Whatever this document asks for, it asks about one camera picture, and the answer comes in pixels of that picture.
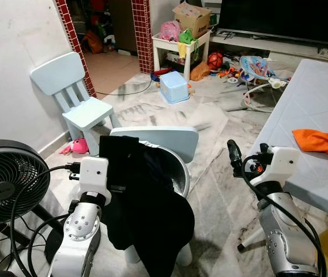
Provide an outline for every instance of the electric fan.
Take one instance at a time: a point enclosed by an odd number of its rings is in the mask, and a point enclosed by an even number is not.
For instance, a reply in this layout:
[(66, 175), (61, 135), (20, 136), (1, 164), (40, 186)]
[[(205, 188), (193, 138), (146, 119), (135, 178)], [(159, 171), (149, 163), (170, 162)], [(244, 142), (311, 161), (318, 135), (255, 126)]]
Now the electric fan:
[(44, 160), (31, 147), (12, 140), (0, 140), (0, 223), (8, 222), (14, 200), (24, 186), (29, 186), (19, 198), (16, 217), (35, 208), (50, 184), (50, 173), (34, 183), (31, 180), (48, 170)]

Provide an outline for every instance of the cardboard box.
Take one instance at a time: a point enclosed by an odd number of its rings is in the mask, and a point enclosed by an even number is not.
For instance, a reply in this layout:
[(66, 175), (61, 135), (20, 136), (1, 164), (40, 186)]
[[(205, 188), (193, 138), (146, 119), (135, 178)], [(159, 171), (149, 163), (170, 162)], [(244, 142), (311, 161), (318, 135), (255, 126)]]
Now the cardboard box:
[(190, 29), (194, 38), (199, 38), (207, 32), (210, 23), (211, 10), (181, 3), (173, 9), (175, 20), (181, 29)]

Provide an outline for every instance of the toy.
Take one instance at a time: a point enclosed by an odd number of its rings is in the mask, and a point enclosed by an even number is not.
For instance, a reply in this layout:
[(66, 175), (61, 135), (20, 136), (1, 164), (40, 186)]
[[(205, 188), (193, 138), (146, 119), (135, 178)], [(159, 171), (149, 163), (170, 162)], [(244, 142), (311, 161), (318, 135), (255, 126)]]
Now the toy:
[(59, 154), (68, 154), (70, 152), (75, 152), (79, 154), (85, 154), (88, 152), (88, 145), (85, 138), (77, 138), (76, 140), (69, 143), (69, 145), (61, 151)]
[(223, 55), (218, 52), (211, 53), (208, 57), (210, 69), (218, 69), (223, 64)]

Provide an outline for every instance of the white table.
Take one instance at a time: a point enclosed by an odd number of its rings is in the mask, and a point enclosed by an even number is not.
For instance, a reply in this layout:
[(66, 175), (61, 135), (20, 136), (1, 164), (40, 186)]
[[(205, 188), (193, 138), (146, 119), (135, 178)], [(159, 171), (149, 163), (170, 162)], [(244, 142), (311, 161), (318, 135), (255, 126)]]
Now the white table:
[[(250, 153), (259, 151), (260, 143), (299, 149), (295, 129), (328, 133), (328, 63), (301, 61)], [(302, 152), (285, 190), (328, 213), (328, 155)]]
[[(177, 42), (170, 42), (165, 39), (159, 39), (159, 34), (157, 33), (152, 37), (153, 41), (153, 64), (154, 64), (154, 70), (159, 71), (160, 70), (160, 60), (159, 60), (159, 52), (158, 48), (166, 49), (170, 51), (178, 52), (178, 43)], [(204, 62), (207, 62), (208, 60), (208, 52), (209, 52), (209, 42), (210, 42), (210, 31), (207, 31), (207, 33), (203, 34), (198, 38), (198, 47), (201, 45), (205, 45), (205, 48), (203, 49), (202, 54), (202, 60)], [(190, 73), (190, 67), (191, 67), (191, 53), (195, 50), (195, 43), (192, 42), (191, 44), (188, 44), (186, 47), (186, 63), (184, 64), (184, 77), (187, 81), (189, 81), (189, 73)]]

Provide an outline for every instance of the tv stand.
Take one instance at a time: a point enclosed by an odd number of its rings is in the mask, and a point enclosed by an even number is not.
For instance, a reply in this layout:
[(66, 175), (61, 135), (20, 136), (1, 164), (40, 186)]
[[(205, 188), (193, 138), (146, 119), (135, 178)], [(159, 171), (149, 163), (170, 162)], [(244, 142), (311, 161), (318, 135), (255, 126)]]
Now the tv stand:
[(292, 41), (281, 42), (273, 39), (245, 38), (237, 34), (227, 39), (222, 36), (212, 36), (210, 42), (268, 50), (270, 51), (269, 58), (281, 61), (294, 69), (297, 68), (302, 59), (328, 62), (328, 58), (319, 55), (320, 47), (301, 45), (300, 42), (297, 44)]

